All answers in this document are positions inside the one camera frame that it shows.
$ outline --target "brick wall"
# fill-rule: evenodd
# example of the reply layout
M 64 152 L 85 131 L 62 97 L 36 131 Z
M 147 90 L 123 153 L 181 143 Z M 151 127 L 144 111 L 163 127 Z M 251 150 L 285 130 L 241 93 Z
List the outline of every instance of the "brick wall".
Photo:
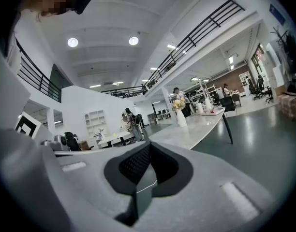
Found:
M 249 71 L 250 75 L 251 75 L 251 71 L 249 69 L 248 65 L 245 65 L 235 71 L 232 71 L 216 80 L 213 80 L 211 82 L 209 82 L 207 84 L 207 87 L 211 87 L 212 85 L 215 85 L 216 88 L 218 87 L 222 87 L 223 88 L 223 84 L 226 83 L 229 87 L 229 90 L 239 90 L 239 92 L 245 92 L 243 85 L 241 84 L 239 75 Z

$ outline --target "white vase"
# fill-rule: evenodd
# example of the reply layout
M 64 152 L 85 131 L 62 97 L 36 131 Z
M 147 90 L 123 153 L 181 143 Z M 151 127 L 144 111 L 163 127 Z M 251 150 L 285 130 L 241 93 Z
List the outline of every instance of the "white vase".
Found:
M 177 113 L 177 121 L 180 127 L 185 127 L 187 125 L 186 118 L 183 115 L 180 109 L 176 110 Z

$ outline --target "person with backpack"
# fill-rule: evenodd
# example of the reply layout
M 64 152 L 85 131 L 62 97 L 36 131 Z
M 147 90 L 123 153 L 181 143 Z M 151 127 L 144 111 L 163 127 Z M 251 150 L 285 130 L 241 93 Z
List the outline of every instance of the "person with backpack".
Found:
M 141 123 L 141 116 L 135 116 L 129 108 L 125 109 L 125 112 L 127 113 L 126 118 L 129 122 L 129 129 L 128 131 L 132 131 L 135 139 L 140 142 L 143 141 L 143 135 L 141 130 L 139 129 L 139 125 Z

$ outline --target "curved white desk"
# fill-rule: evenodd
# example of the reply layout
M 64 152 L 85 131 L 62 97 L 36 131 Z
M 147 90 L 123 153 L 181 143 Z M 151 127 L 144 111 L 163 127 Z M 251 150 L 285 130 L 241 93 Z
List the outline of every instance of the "curved white desk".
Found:
M 186 118 L 187 126 L 180 127 L 175 123 L 156 134 L 153 134 L 149 139 L 159 144 L 168 144 L 185 149 L 192 149 L 211 132 L 221 117 L 223 117 L 231 143 L 233 144 L 231 131 L 226 117 L 224 116 L 224 110 L 215 116 L 191 115 Z

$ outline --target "white pillar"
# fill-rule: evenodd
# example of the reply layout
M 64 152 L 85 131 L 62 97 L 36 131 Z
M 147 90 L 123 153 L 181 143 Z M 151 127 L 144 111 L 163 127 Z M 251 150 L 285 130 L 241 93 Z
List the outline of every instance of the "white pillar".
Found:
M 164 95 L 165 102 L 166 102 L 167 108 L 168 108 L 168 110 L 169 110 L 169 112 L 171 114 L 172 119 L 176 119 L 176 114 L 173 111 L 173 106 L 169 102 L 169 93 L 168 93 L 168 90 L 165 87 L 162 87 L 161 90 L 162 90 L 162 93 Z
M 47 125 L 48 125 L 48 130 L 55 135 L 56 126 L 55 126 L 55 118 L 54 118 L 54 113 L 52 108 L 47 109 Z

